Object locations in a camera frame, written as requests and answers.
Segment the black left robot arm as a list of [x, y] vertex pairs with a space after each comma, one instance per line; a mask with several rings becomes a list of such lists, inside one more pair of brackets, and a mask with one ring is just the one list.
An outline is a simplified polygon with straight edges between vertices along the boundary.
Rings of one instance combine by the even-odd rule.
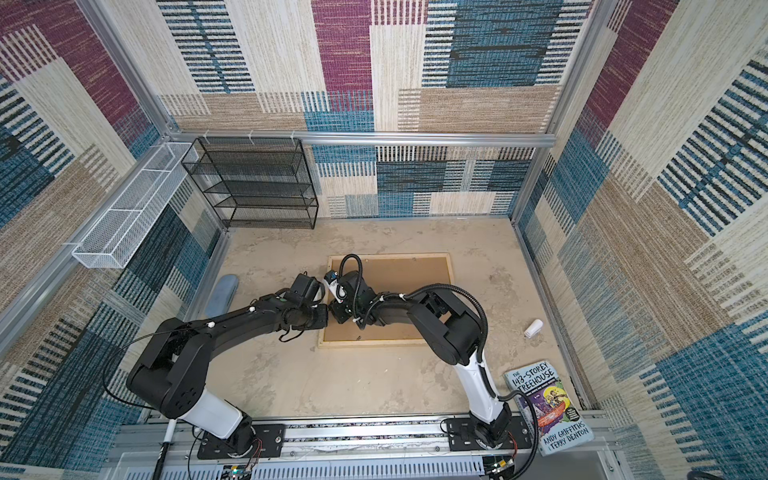
[[252, 418], [207, 389], [209, 366], [257, 336], [325, 328], [323, 298], [322, 283], [301, 273], [290, 287], [232, 312], [189, 322], [165, 320], [128, 374], [126, 387], [164, 417], [201, 429], [217, 456], [249, 455], [257, 447]]

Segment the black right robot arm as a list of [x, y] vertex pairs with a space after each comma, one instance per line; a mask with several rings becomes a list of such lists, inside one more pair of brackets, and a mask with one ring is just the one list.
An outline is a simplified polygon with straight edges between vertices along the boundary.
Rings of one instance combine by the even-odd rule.
[[479, 445], [495, 449], [507, 438], [512, 412], [507, 399], [492, 382], [486, 358], [488, 319], [479, 301], [465, 289], [435, 283], [411, 293], [376, 292], [359, 270], [347, 272], [342, 258], [323, 282], [331, 292], [330, 310], [338, 323], [353, 322], [359, 329], [411, 324], [426, 345], [456, 371], [469, 403], [469, 416]]

